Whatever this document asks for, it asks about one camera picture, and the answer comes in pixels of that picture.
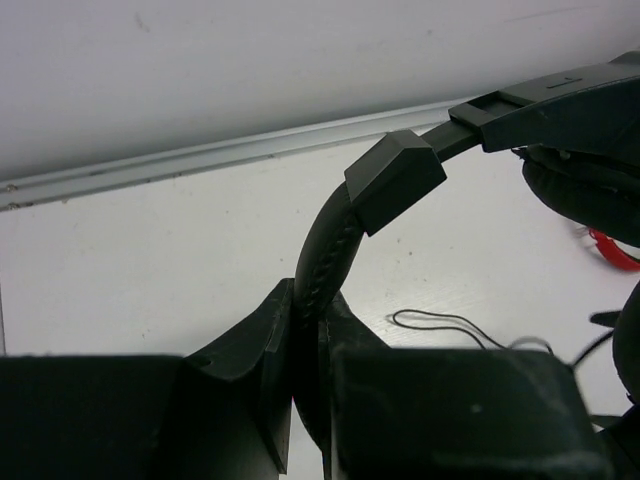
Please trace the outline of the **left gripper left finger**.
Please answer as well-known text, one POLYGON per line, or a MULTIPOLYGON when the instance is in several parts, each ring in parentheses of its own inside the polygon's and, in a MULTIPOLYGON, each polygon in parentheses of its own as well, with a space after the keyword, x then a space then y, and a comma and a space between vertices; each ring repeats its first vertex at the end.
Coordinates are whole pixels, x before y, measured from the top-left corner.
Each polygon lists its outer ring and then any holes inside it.
POLYGON ((276 479, 288 466, 293 283, 174 355, 1 361, 5 479, 276 479))

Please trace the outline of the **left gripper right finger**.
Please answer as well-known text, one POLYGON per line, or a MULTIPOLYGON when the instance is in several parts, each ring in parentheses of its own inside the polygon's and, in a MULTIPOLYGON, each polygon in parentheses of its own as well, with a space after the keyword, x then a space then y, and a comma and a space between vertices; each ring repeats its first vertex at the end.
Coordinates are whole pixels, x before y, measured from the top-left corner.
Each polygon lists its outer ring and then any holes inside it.
POLYGON ((609 479, 570 368, 535 350, 386 345, 337 296, 320 325, 328 479, 609 479))

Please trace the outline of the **black headset with cable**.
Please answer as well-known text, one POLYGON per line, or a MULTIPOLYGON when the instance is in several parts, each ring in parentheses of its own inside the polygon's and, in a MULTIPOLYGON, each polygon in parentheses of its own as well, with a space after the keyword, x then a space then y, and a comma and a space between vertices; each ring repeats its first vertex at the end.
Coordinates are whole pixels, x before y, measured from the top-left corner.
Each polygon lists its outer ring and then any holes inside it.
POLYGON ((639 243, 639 54, 538 77, 453 107, 443 124, 386 134, 345 173, 317 215, 295 273, 294 399, 313 441, 328 443, 318 324, 364 236, 445 181, 444 163, 473 147, 522 159, 534 194, 558 214, 639 243))

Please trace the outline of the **red headphones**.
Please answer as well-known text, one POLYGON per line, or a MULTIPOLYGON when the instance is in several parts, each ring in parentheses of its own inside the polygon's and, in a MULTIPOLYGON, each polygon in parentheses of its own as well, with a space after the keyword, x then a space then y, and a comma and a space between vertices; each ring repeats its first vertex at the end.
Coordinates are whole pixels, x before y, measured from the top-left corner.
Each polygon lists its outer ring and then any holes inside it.
POLYGON ((588 228, 587 248, 598 258, 616 270, 638 273, 640 270, 639 248, 627 245, 598 230, 588 228))

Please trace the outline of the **aluminium table frame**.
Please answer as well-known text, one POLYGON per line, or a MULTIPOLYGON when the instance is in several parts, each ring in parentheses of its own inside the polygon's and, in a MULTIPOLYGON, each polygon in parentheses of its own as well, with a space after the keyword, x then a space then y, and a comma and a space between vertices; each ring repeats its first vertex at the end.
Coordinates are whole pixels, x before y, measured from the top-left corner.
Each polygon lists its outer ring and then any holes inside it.
POLYGON ((378 138, 388 131, 426 131, 448 119, 456 99, 64 168, 1 182, 3 212, 146 185, 288 154, 378 138))

